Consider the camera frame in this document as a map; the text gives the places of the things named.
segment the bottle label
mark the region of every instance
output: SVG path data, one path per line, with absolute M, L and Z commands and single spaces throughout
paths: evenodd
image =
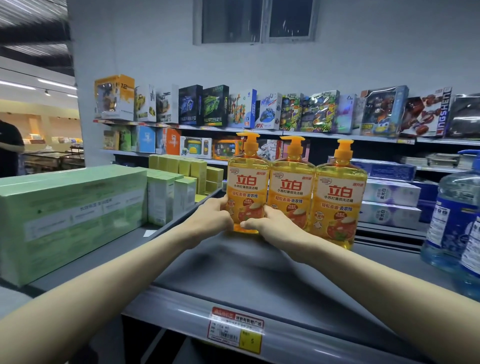
M 460 264 L 464 270 L 480 278 L 480 218 L 473 223 Z
M 464 204 L 439 197 L 426 242 L 445 253 L 460 258 L 475 220 L 475 205 Z
M 264 216 L 268 177 L 269 170 L 228 167 L 227 207 L 234 223 Z
M 282 211 L 302 229 L 307 225 L 314 174 L 273 170 L 268 205 Z
M 310 233 L 353 242 L 365 181 L 319 176 L 313 196 Z

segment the ceiling light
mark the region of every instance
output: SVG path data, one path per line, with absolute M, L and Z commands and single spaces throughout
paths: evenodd
M 48 80 L 42 80 L 41 78 L 38 78 L 38 80 L 39 80 L 40 82 L 45 83 L 45 84 L 54 85 L 54 86 L 58 86 L 58 87 L 65 87 L 65 88 L 69 88 L 70 90 L 76 90 L 76 89 L 77 89 L 75 86 L 70 86 L 70 85 L 65 85 L 65 84 L 59 84 L 58 82 L 53 82 L 53 81 L 48 81 Z
M 13 84 L 12 82 L 0 81 L 0 85 L 15 86 L 20 88 L 26 88 L 27 90 L 36 90 L 35 87 L 25 86 L 20 84 Z

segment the hand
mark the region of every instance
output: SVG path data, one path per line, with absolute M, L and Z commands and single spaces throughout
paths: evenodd
M 178 227 L 186 229 L 193 237 L 194 248 L 202 240 L 217 235 L 224 230 L 233 230 L 233 220 L 225 210 L 228 196 L 222 198 L 209 198 L 198 209 Z
M 242 221 L 244 229 L 258 230 L 265 240 L 274 247 L 283 250 L 293 260 L 304 263 L 301 256 L 305 254 L 308 244 L 315 239 L 290 220 L 282 211 L 264 205 L 265 218 L 250 218 Z

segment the left hand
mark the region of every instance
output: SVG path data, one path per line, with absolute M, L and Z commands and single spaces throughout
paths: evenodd
M 209 198 L 198 209 L 178 226 L 185 229 L 192 237 L 190 248 L 196 247 L 202 240 L 217 235 L 224 230 L 233 230 L 233 220 L 226 211 L 227 195 L 222 198 Z

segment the window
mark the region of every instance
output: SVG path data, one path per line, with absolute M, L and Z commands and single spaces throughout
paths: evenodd
M 193 43 L 314 39 L 319 0 L 194 0 Z

